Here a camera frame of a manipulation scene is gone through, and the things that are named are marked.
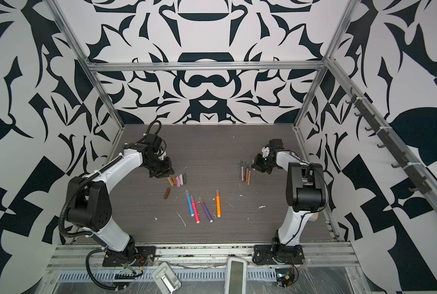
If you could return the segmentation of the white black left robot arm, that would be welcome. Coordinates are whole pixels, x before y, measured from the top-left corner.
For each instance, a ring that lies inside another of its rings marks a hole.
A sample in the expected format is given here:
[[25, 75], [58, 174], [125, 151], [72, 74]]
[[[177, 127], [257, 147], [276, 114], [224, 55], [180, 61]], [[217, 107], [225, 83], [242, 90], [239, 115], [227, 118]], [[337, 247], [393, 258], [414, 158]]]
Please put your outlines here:
[[135, 239], [124, 232], [113, 218], [110, 192], [130, 172], [139, 167], [151, 178], [174, 173], [166, 155], [166, 143], [158, 134], [146, 134], [124, 146], [119, 155], [99, 170], [69, 181], [67, 197], [59, 216], [59, 233], [65, 238], [88, 236], [98, 242], [108, 257], [119, 263], [132, 262]]

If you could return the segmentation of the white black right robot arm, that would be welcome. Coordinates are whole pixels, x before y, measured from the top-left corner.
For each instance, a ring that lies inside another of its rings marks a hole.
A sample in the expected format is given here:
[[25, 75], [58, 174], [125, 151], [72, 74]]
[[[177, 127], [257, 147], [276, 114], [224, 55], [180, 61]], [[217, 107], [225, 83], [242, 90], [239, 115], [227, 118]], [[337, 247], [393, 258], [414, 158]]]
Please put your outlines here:
[[253, 263], [303, 264], [305, 257], [300, 237], [306, 224], [324, 210], [328, 202], [322, 165], [304, 161], [295, 152], [285, 149], [281, 139], [272, 139], [255, 157], [252, 167], [261, 173], [271, 174], [274, 168], [287, 172], [288, 205], [283, 224], [271, 245], [254, 247]]

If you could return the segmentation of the brown pen cap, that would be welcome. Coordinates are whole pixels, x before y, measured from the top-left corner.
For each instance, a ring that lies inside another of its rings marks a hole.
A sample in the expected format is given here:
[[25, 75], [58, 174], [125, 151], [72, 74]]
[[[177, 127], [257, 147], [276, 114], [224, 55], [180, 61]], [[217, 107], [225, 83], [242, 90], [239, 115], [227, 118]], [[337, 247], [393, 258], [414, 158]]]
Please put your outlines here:
[[163, 198], [166, 200], [169, 197], [170, 193], [171, 193], [171, 188], [168, 187], [165, 191]]

